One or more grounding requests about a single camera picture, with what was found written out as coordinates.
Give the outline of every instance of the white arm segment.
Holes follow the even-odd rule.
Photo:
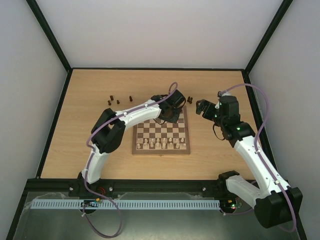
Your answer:
[[[274,166],[272,166],[271,162],[263,152],[259,143],[257,143],[257,146],[263,159],[272,170],[277,180],[280,182],[284,189],[287,189],[287,187],[289,187],[290,185],[280,176]],[[262,163],[258,154],[256,154],[255,138],[253,136],[247,136],[244,137],[242,141],[237,141],[234,145],[234,148],[245,160],[246,164],[253,173],[253,176],[256,179],[259,188],[253,186],[252,184],[244,180],[241,176],[236,175],[229,177],[226,180],[226,186],[229,192],[239,196],[252,208],[254,208],[256,205],[256,199],[263,199],[271,195],[271,191],[275,191],[276,193],[281,192],[279,186],[275,184],[275,181],[273,180],[265,165]]]
[[[145,106],[147,104],[152,104],[155,101],[153,100],[148,100],[145,103],[135,106],[133,108],[137,108],[139,106]],[[123,111],[116,111],[116,116],[120,115],[120,114],[124,114],[127,113],[129,110],[133,109],[127,109],[127,110],[123,110]],[[156,119],[161,113],[161,109],[159,108],[158,104],[155,104],[153,106],[148,106],[148,107],[144,107],[142,109],[139,109],[137,111],[133,111],[129,114],[125,114],[125,116],[122,116],[119,118],[119,120],[124,121],[125,123],[125,131],[131,127],[133,127],[134,125],[137,125],[139,123],[143,123],[146,120],[150,120],[150,119]],[[89,184],[93,184],[96,181],[98,181],[101,177],[101,171],[108,159],[108,157],[110,156],[110,153],[100,153],[98,147],[93,144],[93,147],[96,149],[95,152],[93,150],[91,150],[90,156],[92,153],[94,153],[92,160],[90,162],[90,166],[89,169],[87,170],[86,168],[84,168],[81,173],[82,173],[82,177],[85,178],[86,175],[86,171],[88,171],[88,175],[87,175],[87,179],[86,181]]]

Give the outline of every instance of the table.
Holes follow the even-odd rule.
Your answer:
[[[193,97],[192,104],[186,103],[191,154],[132,155],[131,128],[109,157],[101,178],[215,180],[220,173],[235,170],[245,179],[253,179],[247,164],[229,142],[215,137],[213,122],[196,115],[197,100],[216,103],[218,91],[244,82],[241,71],[123,69],[73,70],[41,178],[76,178],[88,160],[86,140],[101,113],[107,108],[125,110],[153,95],[166,94],[172,82],[178,82],[178,89],[186,98]],[[245,87],[231,93],[239,101],[241,120],[257,132]],[[114,101],[108,106],[110,95]]]

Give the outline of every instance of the gray floor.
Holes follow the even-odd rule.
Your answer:
[[[296,233],[278,227],[265,229],[253,212],[223,216],[216,210],[123,210],[124,228],[117,240],[298,240]],[[97,210],[91,216],[104,234],[116,232],[115,210]],[[78,210],[25,208],[15,240],[100,240]]]

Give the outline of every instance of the robotic arm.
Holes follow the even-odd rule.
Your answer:
[[[124,132],[146,120],[159,118],[169,123],[177,123],[181,105],[186,102],[181,92],[175,90],[170,95],[155,95],[145,103],[123,111],[103,111],[91,133],[110,119],[121,116],[99,130],[91,139],[93,146],[86,167],[81,171],[88,184],[100,179],[101,171],[110,154],[121,144]]]
[[[225,192],[236,194],[253,209],[260,224],[270,228],[292,220],[288,203],[280,188],[282,186],[288,195],[294,212],[298,213],[302,202],[302,193],[291,188],[270,163],[259,142],[255,147],[255,133],[250,125],[240,120],[239,102],[229,92],[218,93],[219,102],[214,104],[207,100],[196,102],[196,113],[214,122],[220,127],[223,137],[242,156],[247,163],[259,188],[247,182],[236,171],[219,175],[219,188]]]

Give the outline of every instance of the light chessboard square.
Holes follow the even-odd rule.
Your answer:
[[[157,118],[133,127],[134,155],[184,155],[190,152],[186,106],[181,109],[177,123]]]

